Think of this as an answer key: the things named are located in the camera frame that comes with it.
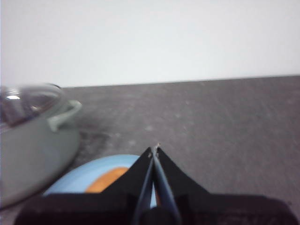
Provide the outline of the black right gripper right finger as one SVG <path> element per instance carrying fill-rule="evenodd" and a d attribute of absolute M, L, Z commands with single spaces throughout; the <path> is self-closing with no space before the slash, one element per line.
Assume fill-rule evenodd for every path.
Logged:
<path fill-rule="evenodd" d="M 158 147 L 157 171 L 167 189 L 167 200 L 183 225 L 295 225 L 297 218 L 289 206 L 263 195 L 216 194 L 186 175 Z"/>

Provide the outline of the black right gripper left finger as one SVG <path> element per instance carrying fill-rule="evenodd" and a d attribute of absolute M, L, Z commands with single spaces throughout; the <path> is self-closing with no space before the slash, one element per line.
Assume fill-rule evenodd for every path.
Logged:
<path fill-rule="evenodd" d="M 130 225 L 150 208 L 152 149 L 101 193 L 36 197 L 19 212 L 16 225 Z"/>

